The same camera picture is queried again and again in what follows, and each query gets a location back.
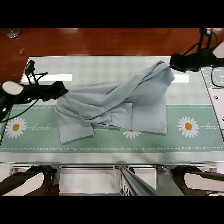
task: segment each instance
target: reddish-brown floor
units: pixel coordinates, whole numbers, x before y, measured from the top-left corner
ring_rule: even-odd
[[[0,28],[0,82],[20,80],[29,56],[171,55],[198,42],[198,28]],[[224,39],[223,32],[218,34]]]

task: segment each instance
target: clothing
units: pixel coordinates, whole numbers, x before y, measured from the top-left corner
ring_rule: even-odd
[[[165,93],[173,80],[159,61],[125,83],[69,90],[56,107],[61,143],[93,136],[92,125],[166,134]]]

